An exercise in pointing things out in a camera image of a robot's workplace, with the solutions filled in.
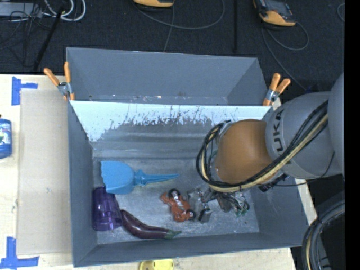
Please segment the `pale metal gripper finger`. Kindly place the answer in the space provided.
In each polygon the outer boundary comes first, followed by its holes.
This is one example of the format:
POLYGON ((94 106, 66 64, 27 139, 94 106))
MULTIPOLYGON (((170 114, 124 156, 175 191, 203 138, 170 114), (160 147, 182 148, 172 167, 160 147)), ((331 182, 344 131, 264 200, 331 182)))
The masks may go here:
POLYGON ((195 187, 187 191, 187 200, 191 206, 205 206, 207 203, 206 192, 201 187, 195 187))
POLYGON ((200 223, 207 223, 212 215, 212 209, 207 205, 201 205, 199 208, 197 221, 200 223))

